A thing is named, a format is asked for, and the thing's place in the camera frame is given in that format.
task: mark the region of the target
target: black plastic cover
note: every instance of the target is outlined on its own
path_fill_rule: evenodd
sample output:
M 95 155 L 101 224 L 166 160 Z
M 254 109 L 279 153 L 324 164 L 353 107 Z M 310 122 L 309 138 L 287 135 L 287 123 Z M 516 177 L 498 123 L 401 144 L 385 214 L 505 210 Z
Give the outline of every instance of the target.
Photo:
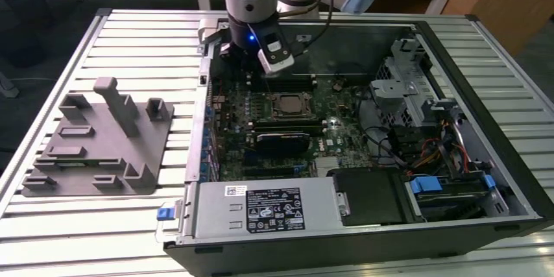
M 418 222 L 400 169 L 334 169 L 329 175 L 349 201 L 350 215 L 342 217 L 345 226 Z

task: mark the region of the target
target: motherboard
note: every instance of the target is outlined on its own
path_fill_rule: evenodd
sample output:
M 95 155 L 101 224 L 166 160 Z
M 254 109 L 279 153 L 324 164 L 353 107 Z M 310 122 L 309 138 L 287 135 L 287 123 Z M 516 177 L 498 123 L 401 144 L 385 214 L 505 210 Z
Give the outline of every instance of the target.
M 365 86 L 341 76 L 278 83 L 250 75 L 214 85 L 222 181 L 372 167 L 357 116 Z

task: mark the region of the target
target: side panel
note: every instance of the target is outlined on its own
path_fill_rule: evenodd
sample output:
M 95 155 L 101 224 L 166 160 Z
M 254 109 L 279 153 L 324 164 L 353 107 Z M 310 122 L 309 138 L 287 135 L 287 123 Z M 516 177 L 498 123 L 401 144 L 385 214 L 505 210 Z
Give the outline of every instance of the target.
M 197 247 L 167 243 L 165 251 L 194 276 L 214 276 L 457 256 L 532 226 L 468 226 Z

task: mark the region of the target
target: white sticker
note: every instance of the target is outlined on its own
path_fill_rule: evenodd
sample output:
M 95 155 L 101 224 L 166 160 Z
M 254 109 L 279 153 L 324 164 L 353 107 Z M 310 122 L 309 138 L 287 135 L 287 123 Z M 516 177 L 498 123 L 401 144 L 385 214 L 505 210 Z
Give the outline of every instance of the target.
M 246 196 L 246 185 L 226 186 L 226 196 Z

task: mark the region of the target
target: electronic component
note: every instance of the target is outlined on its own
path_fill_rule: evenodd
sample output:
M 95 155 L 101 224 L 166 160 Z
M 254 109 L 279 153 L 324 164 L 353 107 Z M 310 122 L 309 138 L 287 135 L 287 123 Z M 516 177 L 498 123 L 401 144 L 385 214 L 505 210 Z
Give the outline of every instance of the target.
M 309 147 L 310 135 L 306 133 L 261 134 L 255 142 L 255 150 L 271 157 L 302 154 Z
M 401 170 L 336 169 L 329 175 L 334 177 L 337 191 L 349 205 L 349 213 L 342 215 L 345 226 L 422 221 L 413 211 Z
M 294 167 L 266 168 L 266 169 L 245 169 L 243 174 L 249 178 L 292 178 L 298 170 Z
M 333 169 L 338 169 L 340 167 L 340 159 L 337 157 L 329 156 L 316 158 L 316 168 L 320 178 L 326 177 L 328 172 Z
M 253 123 L 255 133 L 306 133 L 312 136 L 324 136 L 325 126 L 317 120 L 296 120 L 296 121 L 255 121 Z
M 308 93 L 277 93 L 270 96 L 275 120 L 314 119 Z

